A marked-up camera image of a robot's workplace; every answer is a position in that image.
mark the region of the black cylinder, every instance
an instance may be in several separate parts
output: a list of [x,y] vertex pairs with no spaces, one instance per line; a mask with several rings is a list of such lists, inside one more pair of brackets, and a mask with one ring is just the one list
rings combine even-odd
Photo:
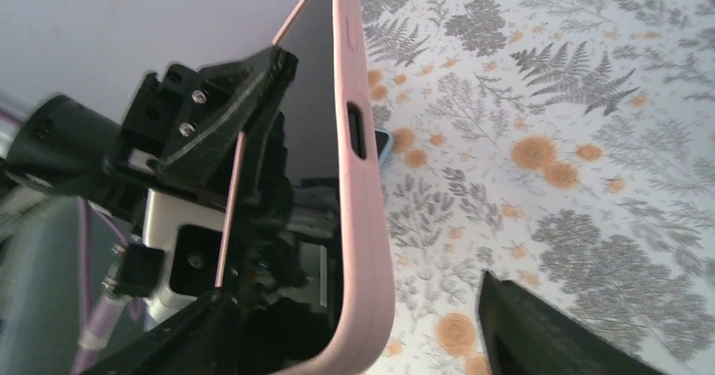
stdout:
[[103,200],[112,187],[103,170],[120,126],[65,95],[25,122],[6,157],[6,172],[49,195]]

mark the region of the white wall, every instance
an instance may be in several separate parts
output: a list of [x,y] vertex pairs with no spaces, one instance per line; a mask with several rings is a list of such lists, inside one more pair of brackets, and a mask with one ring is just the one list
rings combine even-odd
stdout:
[[148,69],[259,50],[297,1],[0,0],[0,100],[62,91],[120,121]]

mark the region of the orange flower print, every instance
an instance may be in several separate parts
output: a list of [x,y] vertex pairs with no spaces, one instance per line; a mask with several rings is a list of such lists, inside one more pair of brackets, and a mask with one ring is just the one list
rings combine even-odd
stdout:
[[406,92],[403,91],[402,93],[397,94],[397,97],[395,97],[395,101],[398,103],[402,104],[410,100],[410,95]]
[[605,32],[604,32],[604,38],[608,38],[608,39],[610,39],[610,40],[614,40],[614,39],[616,39],[616,38],[618,38],[618,37],[620,37],[620,36],[621,36],[621,34],[619,34],[618,31],[615,30],[615,29],[612,29],[612,30],[610,30],[610,31],[605,31]]
[[427,76],[432,70],[434,70],[434,66],[432,65],[423,66],[417,76]]
[[381,84],[373,88],[373,91],[370,92],[370,99],[373,101],[380,101],[385,97],[387,97],[387,88]]
[[568,163],[550,163],[544,169],[546,182],[561,190],[570,190],[578,184],[578,171]]
[[524,38],[524,33],[521,31],[515,31],[511,36],[509,36],[509,43],[513,44],[515,42],[519,42],[522,38]]
[[529,125],[527,125],[527,123],[524,122],[524,120],[522,120],[521,118],[517,118],[516,120],[514,120],[513,125],[517,131],[528,131],[529,130]]
[[395,76],[395,84],[404,84],[407,81],[407,76],[404,74],[398,74]]
[[634,107],[643,107],[649,100],[650,98],[647,94],[639,94],[631,99],[631,105]]
[[544,32],[544,23],[536,25],[534,28],[531,29],[531,32],[533,32],[534,34],[541,34],[542,32]]
[[420,149],[412,149],[405,156],[405,163],[408,167],[419,169],[427,164],[427,152]]
[[400,340],[391,340],[384,348],[384,356],[399,356],[402,353],[402,347],[404,346],[405,344]]
[[382,79],[382,72],[378,69],[372,69],[368,72],[368,84],[370,88],[374,88],[378,85],[379,81]]
[[502,205],[502,215],[505,217],[524,217],[524,211],[518,206]]
[[442,64],[443,69],[449,69],[450,67],[454,66],[459,62],[458,59],[454,59],[452,57],[447,58],[447,61]]
[[403,267],[407,267],[408,265],[410,265],[410,259],[402,255],[399,259],[397,259],[397,264],[402,265]]
[[528,271],[517,271],[519,273],[519,280],[522,281],[524,284],[526,284],[529,287],[532,288],[537,288],[539,285],[541,285],[541,281],[539,280],[539,277],[531,272]]
[[556,158],[556,148],[548,137],[526,137],[512,148],[512,160],[524,169],[538,169]]
[[656,40],[656,39],[658,39],[658,38],[660,38],[660,33],[659,33],[659,32],[655,32],[655,31],[646,31],[646,32],[642,32],[642,33],[640,33],[640,34],[631,34],[631,39],[632,39],[632,40],[637,40],[637,39],[641,39],[641,40]]
[[392,137],[395,139],[395,144],[392,145],[393,153],[404,153],[412,148],[415,144],[415,132],[410,128],[400,128],[392,131]]
[[449,238],[461,238],[465,234],[465,228],[450,228]]
[[616,194],[626,188],[626,181],[620,178],[608,179],[606,180],[606,184],[606,191],[611,194]]
[[521,260],[527,255],[529,255],[529,249],[523,244],[515,244],[513,247],[508,248],[509,254],[516,260]]
[[466,375],[492,375],[492,371],[489,369],[489,361],[479,352],[473,351],[467,358],[467,363],[465,366]]
[[447,142],[447,138],[441,133],[438,133],[437,135],[432,135],[432,137],[429,138],[429,142],[434,146],[442,146]]
[[467,356],[474,349],[475,325],[462,313],[443,316],[437,323],[435,332],[439,346],[452,356]]
[[603,150],[595,145],[582,145],[576,147],[576,155],[583,161],[595,162],[603,156]]
[[492,72],[497,69],[497,63],[495,61],[491,61],[484,65],[484,71],[485,72]]

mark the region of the black clamp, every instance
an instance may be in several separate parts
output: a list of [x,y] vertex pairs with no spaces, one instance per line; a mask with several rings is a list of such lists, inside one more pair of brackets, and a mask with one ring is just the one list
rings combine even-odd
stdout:
[[126,114],[106,169],[144,187],[224,209],[236,140],[243,131],[247,141],[239,198],[275,205],[270,200],[277,196],[270,191],[275,185],[265,183],[284,175],[288,152],[278,107],[297,64],[294,55],[270,46],[244,60],[197,72],[173,64],[162,81],[157,73],[149,73]]

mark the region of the floral tablecloth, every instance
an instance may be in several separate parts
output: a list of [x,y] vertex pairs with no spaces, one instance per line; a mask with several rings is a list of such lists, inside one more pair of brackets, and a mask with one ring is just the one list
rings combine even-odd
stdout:
[[364,7],[398,304],[369,375],[481,375],[482,271],[715,373],[715,3]]

